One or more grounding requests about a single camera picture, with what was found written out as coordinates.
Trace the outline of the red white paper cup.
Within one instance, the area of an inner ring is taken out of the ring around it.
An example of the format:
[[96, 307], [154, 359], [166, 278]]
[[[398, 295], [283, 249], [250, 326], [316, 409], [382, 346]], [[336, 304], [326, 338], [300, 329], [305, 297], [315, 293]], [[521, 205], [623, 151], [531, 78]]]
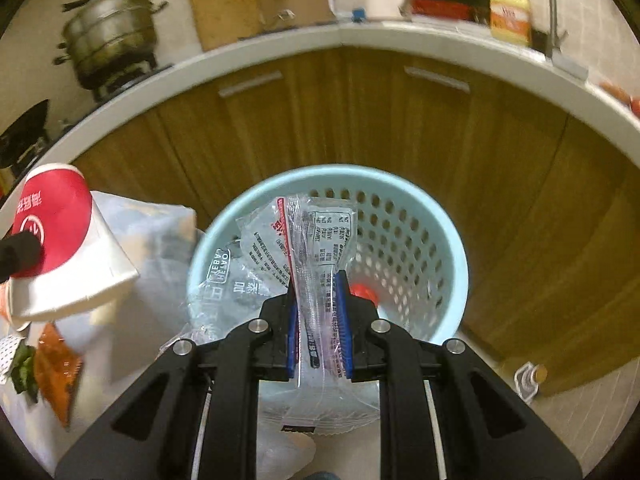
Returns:
[[26, 177], [12, 233], [39, 238], [38, 266], [9, 278], [12, 323], [51, 322], [130, 292], [139, 272], [106, 225], [82, 173], [47, 164]]

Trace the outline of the clear printed plastic bag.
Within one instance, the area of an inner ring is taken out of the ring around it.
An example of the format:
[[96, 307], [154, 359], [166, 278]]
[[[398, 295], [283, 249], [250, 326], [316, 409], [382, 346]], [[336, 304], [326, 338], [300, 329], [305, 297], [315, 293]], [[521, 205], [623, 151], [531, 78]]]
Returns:
[[336, 276], [354, 258], [356, 227], [349, 200], [279, 196], [216, 220], [196, 246], [180, 336], [198, 344], [224, 338], [266, 300], [293, 296], [290, 378], [260, 385], [265, 422], [344, 434], [378, 418], [378, 388], [347, 378], [337, 323]]

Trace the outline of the light blue perforated trash basket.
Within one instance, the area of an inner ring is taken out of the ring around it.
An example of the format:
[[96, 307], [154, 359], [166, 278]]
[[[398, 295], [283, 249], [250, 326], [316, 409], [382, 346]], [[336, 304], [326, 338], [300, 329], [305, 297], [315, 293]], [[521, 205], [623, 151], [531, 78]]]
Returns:
[[298, 168], [232, 200], [198, 242], [186, 292], [195, 294], [212, 274], [214, 258], [235, 246], [239, 218], [273, 198], [294, 194], [356, 205], [357, 248], [349, 281], [376, 293], [382, 318], [431, 344], [443, 344], [457, 333], [468, 299], [469, 268], [456, 227], [422, 188], [363, 166]]

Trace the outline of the steel kitchen faucet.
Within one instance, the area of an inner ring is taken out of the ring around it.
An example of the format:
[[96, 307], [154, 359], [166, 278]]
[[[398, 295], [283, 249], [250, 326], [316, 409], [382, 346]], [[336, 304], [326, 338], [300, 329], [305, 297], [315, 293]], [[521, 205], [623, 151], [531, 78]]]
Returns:
[[549, 32], [547, 37], [546, 57], [553, 58], [561, 52], [563, 37], [558, 29], [558, 0], [548, 0], [549, 6]]

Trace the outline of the small bottle on floor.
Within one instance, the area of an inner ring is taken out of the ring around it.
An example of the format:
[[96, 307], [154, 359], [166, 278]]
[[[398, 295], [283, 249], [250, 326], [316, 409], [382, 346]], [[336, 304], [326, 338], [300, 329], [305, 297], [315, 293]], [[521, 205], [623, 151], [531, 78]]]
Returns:
[[527, 362], [514, 372], [515, 391], [527, 404], [538, 394], [539, 387], [548, 377], [547, 367]]

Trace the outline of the fan-pattern grey tablecloth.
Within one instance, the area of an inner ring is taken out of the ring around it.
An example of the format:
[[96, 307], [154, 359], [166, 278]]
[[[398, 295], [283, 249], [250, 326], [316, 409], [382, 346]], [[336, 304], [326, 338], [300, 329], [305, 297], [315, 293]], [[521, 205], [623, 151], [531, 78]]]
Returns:
[[84, 266], [62, 281], [84, 305], [55, 320], [82, 364], [62, 424], [44, 399], [1, 386], [1, 409], [29, 457], [53, 474], [88, 427], [186, 324], [181, 304], [198, 229], [194, 209], [93, 192], [103, 223]]

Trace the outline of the small orange panda snack packet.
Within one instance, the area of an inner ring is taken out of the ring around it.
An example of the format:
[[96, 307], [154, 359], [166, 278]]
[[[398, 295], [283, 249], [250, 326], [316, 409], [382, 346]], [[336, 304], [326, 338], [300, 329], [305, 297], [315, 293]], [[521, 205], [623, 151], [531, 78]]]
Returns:
[[82, 369], [82, 357], [71, 349], [53, 323], [38, 339], [34, 376], [39, 391], [63, 428], [70, 424], [70, 409]]

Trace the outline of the green leafy vegetable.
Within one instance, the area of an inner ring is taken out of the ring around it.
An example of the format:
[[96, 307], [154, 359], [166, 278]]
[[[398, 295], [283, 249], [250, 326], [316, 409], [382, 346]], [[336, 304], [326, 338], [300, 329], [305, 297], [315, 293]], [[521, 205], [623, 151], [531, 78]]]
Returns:
[[14, 354], [10, 378], [17, 394], [26, 393], [32, 403], [38, 402], [39, 387], [35, 378], [36, 348], [20, 344]]

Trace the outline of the black wok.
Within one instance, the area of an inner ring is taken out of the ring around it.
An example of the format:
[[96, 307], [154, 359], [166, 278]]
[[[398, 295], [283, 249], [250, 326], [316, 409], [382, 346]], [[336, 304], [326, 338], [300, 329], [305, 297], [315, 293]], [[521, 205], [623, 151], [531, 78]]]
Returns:
[[18, 176], [50, 143], [46, 129], [49, 100], [32, 106], [1, 135], [1, 168]]

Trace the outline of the red plastic bag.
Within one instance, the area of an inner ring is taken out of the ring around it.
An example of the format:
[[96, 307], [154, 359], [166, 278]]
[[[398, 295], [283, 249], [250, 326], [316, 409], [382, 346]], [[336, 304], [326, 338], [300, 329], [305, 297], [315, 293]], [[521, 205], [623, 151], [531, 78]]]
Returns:
[[376, 294], [376, 292], [367, 285], [359, 283], [351, 284], [349, 286], [349, 290], [352, 296], [371, 301], [372, 304], [375, 305], [375, 307], [380, 304], [380, 300], [378, 300], [378, 295]]

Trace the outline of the stacked steel steamer pot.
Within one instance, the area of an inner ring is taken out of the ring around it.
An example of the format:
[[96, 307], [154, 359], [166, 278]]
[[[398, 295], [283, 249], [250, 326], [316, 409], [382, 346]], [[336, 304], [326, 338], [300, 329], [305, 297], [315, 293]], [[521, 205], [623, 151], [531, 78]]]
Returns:
[[154, 15], [168, 6], [152, 0], [76, 0], [62, 5], [73, 16], [63, 27], [62, 54], [93, 99], [106, 99], [130, 81], [157, 69]]

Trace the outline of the yellow detergent bottle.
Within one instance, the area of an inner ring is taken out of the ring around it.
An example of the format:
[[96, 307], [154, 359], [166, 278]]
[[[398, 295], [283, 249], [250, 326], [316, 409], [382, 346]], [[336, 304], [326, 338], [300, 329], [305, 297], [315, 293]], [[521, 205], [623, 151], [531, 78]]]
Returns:
[[489, 0], [489, 13], [491, 36], [521, 47], [532, 44], [529, 0]]

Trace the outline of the red container by window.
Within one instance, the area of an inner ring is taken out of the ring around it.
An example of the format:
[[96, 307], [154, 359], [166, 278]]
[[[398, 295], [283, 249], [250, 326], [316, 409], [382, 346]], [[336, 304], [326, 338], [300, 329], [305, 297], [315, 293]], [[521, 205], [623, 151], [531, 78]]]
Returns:
[[412, 0], [415, 14], [446, 18], [447, 20], [473, 21], [473, 9], [465, 3], [448, 0]]

